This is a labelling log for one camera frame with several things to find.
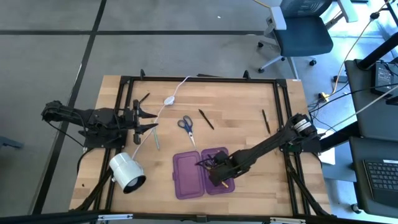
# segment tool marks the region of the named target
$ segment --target scissors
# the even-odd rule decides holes
[[[195,149],[197,148],[196,144],[195,144],[195,140],[193,140],[193,133],[192,133],[192,120],[189,116],[185,115],[181,120],[179,120],[177,122],[177,125],[180,128],[183,128],[187,131],[189,138],[191,139],[191,142],[193,144],[193,146],[195,147]]]

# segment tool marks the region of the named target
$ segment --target gray floor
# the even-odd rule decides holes
[[[91,29],[99,5],[100,0],[57,3],[2,0],[0,29]],[[109,0],[99,29],[262,30],[268,15],[266,9],[252,1]],[[323,17],[327,20],[334,15],[335,8],[331,8]],[[355,41],[346,36],[358,35],[358,30],[350,25],[346,29],[333,28],[331,34],[334,48],[329,54],[317,56],[316,66],[309,66],[308,58],[295,58],[308,103],[313,102],[319,92],[332,91],[331,79],[338,73]],[[384,42],[377,36],[377,26],[371,26],[367,35],[371,38],[361,39],[350,59],[363,58]],[[138,75],[141,68],[151,76],[184,77],[205,73],[241,77],[243,71],[249,70],[252,77],[293,78],[286,61],[271,65],[263,74],[256,72],[260,65],[278,54],[278,50],[270,46],[258,50],[256,44],[260,38],[98,36],[75,106],[82,109],[94,107],[103,75]],[[40,112],[51,100],[67,102],[87,40],[87,36],[0,36],[0,135],[25,143],[20,150],[8,147],[0,150],[0,217],[23,215],[29,211],[55,137],[55,131],[40,120]],[[333,104],[319,112],[321,121],[333,125],[353,113],[350,97]],[[343,108],[340,110],[343,112],[336,114],[337,107]],[[78,127],[71,125],[68,133],[82,141],[77,130]],[[66,138],[44,212],[68,209],[80,155],[80,147]],[[398,223],[394,219],[357,215],[348,210],[347,206],[355,203],[352,183],[326,180],[326,185],[332,211],[338,217]]]

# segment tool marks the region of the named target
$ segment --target purple plastic container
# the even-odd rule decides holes
[[[173,156],[173,180],[178,199],[201,197],[205,194],[203,172],[195,163],[200,161],[197,151],[183,152]]]
[[[219,147],[219,148],[214,148],[214,149],[205,149],[201,152],[201,159],[202,160],[207,159],[209,155],[214,156],[219,151],[224,151],[228,155],[228,150],[225,147]],[[202,167],[201,167],[201,169],[203,172],[203,176],[205,178],[205,187],[206,187],[206,192],[208,194],[215,195],[215,194],[230,193],[235,190],[235,182],[234,182],[233,178],[229,178],[228,180],[224,181],[228,185],[228,188],[226,188],[222,184],[215,187],[209,179],[209,172]]]

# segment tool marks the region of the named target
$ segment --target wooden table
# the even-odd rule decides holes
[[[104,76],[96,108],[114,107],[119,81],[120,76]],[[157,114],[164,99],[173,95],[177,85],[178,82],[136,81],[132,98],[140,100],[150,93],[141,107],[148,113]],[[287,80],[287,86],[293,114],[308,113],[301,81]],[[282,89],[279,92],[286,122]],[[215,130],[209,127],[198,109],[205,112]],[[279,124],[271,84],[185,82],[177,92],[175,104],[166,107],[158,120],[160,150],[156,149],[154,138],[150,136],[135,158],[144,168],[147,177],[145,184],[130,194],[123,194],[116,184],[111,210],[132,213],[291,216],[285,164],[282,153],[277,149],[259,158],[247,174],[235,179],[236,188],[232,193],[204,194],[200,198],[186,200],[179,200],[175,196],[172,157],[176,153],[194,150],[187,133],[177,126],[177,121],[184,115],[192,118],[193,135],[199,151],[224,146],[232,153],[253,147],[270,136],[266,131],[262,109],[269,118],[271,134],[275,134]],[[141,120],[142,124],[150,122],[153,120]],[[132,155],[136,147],[130,132],[124,151]],[[104,149],[95,149],[82,160],[70,208],[79,206],[97,184],[103,155]],[[303,153],[301,160],[306,186],[323,209],[330,212],[318,159],[312,154]],[[100,208],[104,208],[108,186],[104,189]],[[295,192],[302,212],[302,200],[297,186]]]

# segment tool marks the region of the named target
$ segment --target keyboard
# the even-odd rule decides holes
[[[364,160],[374,201],[398,207],[398,161]]]

